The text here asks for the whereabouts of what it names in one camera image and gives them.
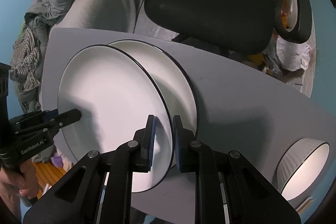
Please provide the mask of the person's left hand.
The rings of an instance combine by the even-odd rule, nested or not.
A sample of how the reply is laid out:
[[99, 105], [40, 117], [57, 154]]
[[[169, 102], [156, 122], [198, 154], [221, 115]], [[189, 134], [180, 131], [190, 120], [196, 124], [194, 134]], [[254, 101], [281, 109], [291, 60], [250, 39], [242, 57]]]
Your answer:
[[21, 197], [29, 200], [39, 192], [36, 169], [29, 159], [20, 165], [22, 175], [1, 167], [1, 198], [17, 220], [21, 221]]

